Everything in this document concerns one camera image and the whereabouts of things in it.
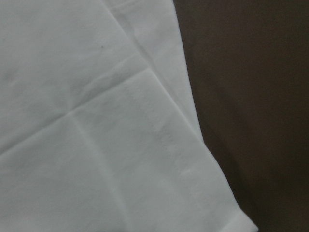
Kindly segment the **white long-sleeve printed shirt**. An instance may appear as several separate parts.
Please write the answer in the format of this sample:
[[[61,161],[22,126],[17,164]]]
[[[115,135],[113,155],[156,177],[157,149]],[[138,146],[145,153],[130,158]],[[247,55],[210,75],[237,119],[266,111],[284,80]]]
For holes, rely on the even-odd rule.
[[[0,3],[3,232],[255,232],[99,0]]]

